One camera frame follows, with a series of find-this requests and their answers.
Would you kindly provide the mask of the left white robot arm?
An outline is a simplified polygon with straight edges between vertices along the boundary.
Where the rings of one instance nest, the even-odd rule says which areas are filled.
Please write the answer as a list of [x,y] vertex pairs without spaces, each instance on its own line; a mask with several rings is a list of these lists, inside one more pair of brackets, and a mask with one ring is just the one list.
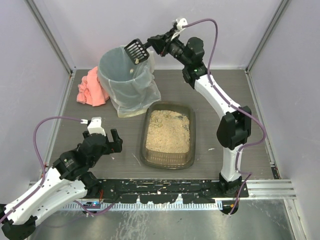
[[116,129],[111,129],[112,141],[100,133],[85,131],[83,135],[83,142],[62,153],[27,192],[1,204],[1,229],[9,240],[28,238],[41,222],[71,201],[101,196],[101,183],[89,169],[103,155],[120,153],[123,140]]

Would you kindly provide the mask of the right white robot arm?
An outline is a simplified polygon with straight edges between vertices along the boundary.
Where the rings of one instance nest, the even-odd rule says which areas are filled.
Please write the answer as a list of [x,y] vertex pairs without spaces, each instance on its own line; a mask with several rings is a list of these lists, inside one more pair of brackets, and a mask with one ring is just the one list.
[[149,37],[145,47],[152,47],[161,57],[169,54],[179,61],[184,66],[182,75],[185,82],[200,93],[217,113],[220,123],[216,136],[223,147],[219,189],[224,195],[235,193],[242,185],[241,147],[251,135],[251,109],[233,101],[214,80],[203,62],[205,51],[200,38],[192,37],[184,44],[167,32]]

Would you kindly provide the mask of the black slotted litter scoop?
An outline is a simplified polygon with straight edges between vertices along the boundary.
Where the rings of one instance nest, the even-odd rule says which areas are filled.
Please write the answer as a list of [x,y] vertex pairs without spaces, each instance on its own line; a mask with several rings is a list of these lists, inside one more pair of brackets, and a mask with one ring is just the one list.
[[150,54],[148,48],[151,47],[150,43],[142,43],[140,39],[132,40],[128,45],[124,47],[125,53],[134,65],[145,62]]

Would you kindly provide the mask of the dark translucent litter box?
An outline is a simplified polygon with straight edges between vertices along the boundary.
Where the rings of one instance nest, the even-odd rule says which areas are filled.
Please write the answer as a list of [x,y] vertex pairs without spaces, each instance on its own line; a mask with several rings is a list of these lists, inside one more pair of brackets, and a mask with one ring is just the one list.
[[180,170],[193,165],[196,114],[187,104],[154,102],[146,111],[139,157],[147,166]]

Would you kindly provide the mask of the bin with plastic liner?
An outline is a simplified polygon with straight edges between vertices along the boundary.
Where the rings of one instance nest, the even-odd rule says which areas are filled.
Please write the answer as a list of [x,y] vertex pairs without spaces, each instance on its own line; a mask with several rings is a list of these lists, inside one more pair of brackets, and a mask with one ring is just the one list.
[[144,114],[161,93],[155,83],[155,58],[147,51],[147,61],[134,65],[124,47],[107,51],[99,60],[97,78],[107,92],[119,118]]

